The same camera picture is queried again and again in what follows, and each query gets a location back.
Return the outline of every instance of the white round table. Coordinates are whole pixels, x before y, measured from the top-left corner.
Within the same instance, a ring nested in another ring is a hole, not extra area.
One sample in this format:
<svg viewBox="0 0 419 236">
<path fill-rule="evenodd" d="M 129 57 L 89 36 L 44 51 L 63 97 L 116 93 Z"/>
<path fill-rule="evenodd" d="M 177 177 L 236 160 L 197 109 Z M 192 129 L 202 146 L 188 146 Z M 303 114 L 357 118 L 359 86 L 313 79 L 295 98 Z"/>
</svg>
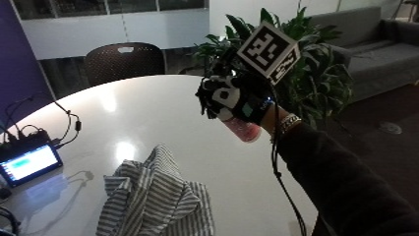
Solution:
<svg viewBox="0 0 419 236">
<path fill-rule="evenodd" d="M 104 175 L 124 159 L 144 161 L 165 144 L 185 180 L 208 185 L 216 234 L 299 235 L 294 211 L 270 162 L 270 137 L 245 144 L 201 115 L 193 76 L 152 76 L 85 89 L 59 103 L 80 116 L 79 138 L 59 150 L 64 166 L 12 190 L 4 204 L 23 221 L 21 235 L 95 235 L 106 199 Z M 60 138 L 67 116 L 48 105 L 20 123 Z M 68 139 L 75 134 L 73 127 Z M 317 210 L 282 163 L 283 179 L 307 232 Z"/>
</svg>

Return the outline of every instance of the screen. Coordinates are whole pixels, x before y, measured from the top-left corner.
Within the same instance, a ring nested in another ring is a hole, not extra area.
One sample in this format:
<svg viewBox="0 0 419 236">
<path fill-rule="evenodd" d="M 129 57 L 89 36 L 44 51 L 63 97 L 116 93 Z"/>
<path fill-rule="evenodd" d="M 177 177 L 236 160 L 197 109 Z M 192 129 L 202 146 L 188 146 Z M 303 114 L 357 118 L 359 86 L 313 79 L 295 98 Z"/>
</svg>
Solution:
<svg viewBox="0 0 419 236">
<path fill-rule="evenodd" d="M 57 159 L 51 147 L 45 145 L 1 162 L 0 165 L 11 180 L 17 181 L 55 163 Z"/>
</svg>

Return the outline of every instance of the human hand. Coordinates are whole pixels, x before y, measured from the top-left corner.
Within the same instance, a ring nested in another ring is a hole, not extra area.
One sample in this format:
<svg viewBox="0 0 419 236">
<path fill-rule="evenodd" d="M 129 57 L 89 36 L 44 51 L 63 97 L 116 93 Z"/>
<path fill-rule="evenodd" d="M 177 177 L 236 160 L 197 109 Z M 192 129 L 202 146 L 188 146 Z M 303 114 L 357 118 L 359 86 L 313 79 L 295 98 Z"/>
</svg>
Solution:
<svg viewBox="0 0 419 236">
<path fill-rule="evenodd" d="M 273 104 L 269 94 L 269 87 L 259 79 L 217 76 L 202 81 L 197 92 L 209 118 L 228 120 L 234 116 L 257 125 Z"/>
</svg>

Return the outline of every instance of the gray sofa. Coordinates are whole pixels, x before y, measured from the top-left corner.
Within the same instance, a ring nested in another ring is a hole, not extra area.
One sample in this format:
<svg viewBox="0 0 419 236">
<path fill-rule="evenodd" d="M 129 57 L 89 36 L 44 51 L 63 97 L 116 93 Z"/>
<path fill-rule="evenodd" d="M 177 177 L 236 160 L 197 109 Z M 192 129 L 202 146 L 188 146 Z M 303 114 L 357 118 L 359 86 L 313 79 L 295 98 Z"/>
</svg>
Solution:
<svg viewBox="0 0 419 236">
<path fill-rule="evenodd" d="M 419 80 L 419 24 L 382 20 L 379 7 L 315 15 L 311 24 L 337 26 L 342 32 L 329 43 L 345 55 L 353 101 Z"/>
</svg>

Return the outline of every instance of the dark sleeve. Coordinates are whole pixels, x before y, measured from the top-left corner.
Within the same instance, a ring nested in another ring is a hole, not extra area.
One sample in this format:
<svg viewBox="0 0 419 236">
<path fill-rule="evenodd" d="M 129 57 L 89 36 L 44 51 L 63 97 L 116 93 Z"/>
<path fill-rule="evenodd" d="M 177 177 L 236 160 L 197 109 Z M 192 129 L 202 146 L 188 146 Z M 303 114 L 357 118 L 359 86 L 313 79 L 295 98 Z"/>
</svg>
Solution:
<svg viewBox="0 0 419 236">
<path fill-rule="evenodd" d="M 357 156 L 299 124 L 278 143 L 279 155 L 338 235 L 419 235 L 419 215 Z"/>
</svg>

